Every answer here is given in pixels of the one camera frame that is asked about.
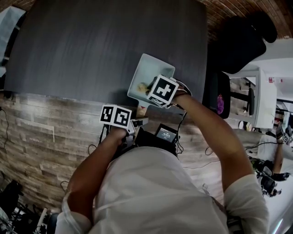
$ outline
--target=electronic equipment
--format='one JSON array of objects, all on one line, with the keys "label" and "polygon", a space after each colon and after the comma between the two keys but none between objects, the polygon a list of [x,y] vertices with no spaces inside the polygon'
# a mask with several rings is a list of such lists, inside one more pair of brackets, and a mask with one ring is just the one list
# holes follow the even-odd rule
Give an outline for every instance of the electronic equipment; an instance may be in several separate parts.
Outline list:
[{"label": "electronic equipment", "polygon": [[171,143],[176,143],[177,141],[177,130],[170,128],[164,124],[160,124],[159,128],[155,133],[156,137],[164,139]]}]

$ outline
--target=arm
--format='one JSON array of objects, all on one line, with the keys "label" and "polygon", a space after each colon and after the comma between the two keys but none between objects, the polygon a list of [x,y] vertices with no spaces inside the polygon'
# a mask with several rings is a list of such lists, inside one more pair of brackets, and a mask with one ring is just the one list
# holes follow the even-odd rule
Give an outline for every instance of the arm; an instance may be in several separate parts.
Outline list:
[{"label": "arm", "polygon": [[92,205],[102,184],[107,167],[121,144],[126,131],[113,128],[108,136],[73,173],[68,189],[68,206],[71,211],[86,216],[92,222]]},{"label": "arm", "polygon": [[272,172],[279,174],[281,172],[282,164],[283,164],[282,144],[278,144]]},{"label": "arm", "polygon": [[241,177],[253,174],[241,142],[224,120],[189,95],[178,96],[175,101],[186,110],[220,159],[224,191]]}]

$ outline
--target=person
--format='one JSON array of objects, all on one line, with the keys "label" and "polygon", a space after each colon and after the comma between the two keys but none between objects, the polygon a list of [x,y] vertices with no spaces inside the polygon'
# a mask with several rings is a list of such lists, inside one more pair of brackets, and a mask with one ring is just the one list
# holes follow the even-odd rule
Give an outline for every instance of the person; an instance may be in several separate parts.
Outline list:
[{"label": "person", "polygon": [[293,174],[293,148],[283,144],[282,138],[234,129],[249,156],[273,162],[272,172]]},{"label": "person", "polygon": [[198,191],[177,157],[164,149],[138,147],[111,162],[125,137],[125,130],[113,128],[71,177],[57,234],[221,234],[231,233],[231,226],[237,233],[268,232],[266,202],[233,130],[188,94],[174,101],[220,160],[224,209]]}]

